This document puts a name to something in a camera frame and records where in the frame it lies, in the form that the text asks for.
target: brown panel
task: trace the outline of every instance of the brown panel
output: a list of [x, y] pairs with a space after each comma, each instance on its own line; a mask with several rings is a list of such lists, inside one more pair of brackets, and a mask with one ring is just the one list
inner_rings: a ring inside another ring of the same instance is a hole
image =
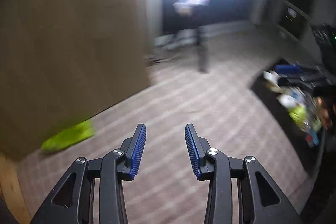
[[0, 150], [21, 158], [149, 85], [133, 0], [0, 0]]

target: wooden edge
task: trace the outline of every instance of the wooden edge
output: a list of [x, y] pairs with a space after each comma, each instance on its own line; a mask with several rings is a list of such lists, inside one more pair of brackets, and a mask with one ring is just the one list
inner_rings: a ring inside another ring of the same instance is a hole
[[0, 154], [0, 193], [20, 224], [29, 224], [32, 217], [23, 199], [16, 173], [16, 163]]

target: wooden floor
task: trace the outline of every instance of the wooden floor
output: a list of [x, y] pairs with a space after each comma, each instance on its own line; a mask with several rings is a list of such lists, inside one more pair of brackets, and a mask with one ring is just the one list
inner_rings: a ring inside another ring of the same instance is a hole
[[[179, 60], [149, 68], [150, 88], [93, 117], [95, 136], [55, 155], [36, 151], [22, 160], [18, 177], [30, 213], [36, 212], [77, 157], [90, 160], [119, 148], [138, 123], [147, 127], [147, 142], [139, 174], [124, 183], [130, 224], [204, 222], [208, 182], [193, 175], [184, 140], [187, 123], [228, 156], [255, 156], [300, 211], [314, 182], [249, 86], [261, 69], [279, 57], [288, 61], [308, 57], [293, 42], [260, 29], [217, 36], [208, 45], [208, 74], [197, 72], [194, 49], [185, 49]], [[233, 201], [237, 223], [236, 195]], [[97, 206], [95, 220], [98, 223]]]

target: bright green cloth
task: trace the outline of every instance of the bright green cloth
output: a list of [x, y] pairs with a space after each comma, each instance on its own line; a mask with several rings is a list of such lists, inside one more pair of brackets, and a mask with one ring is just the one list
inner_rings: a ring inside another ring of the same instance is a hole
[[45, 152], [56, 152], [68, 148], [94, 135], [90, 120], [81, 122], [65, 129], [42, 143], [41, 149]]

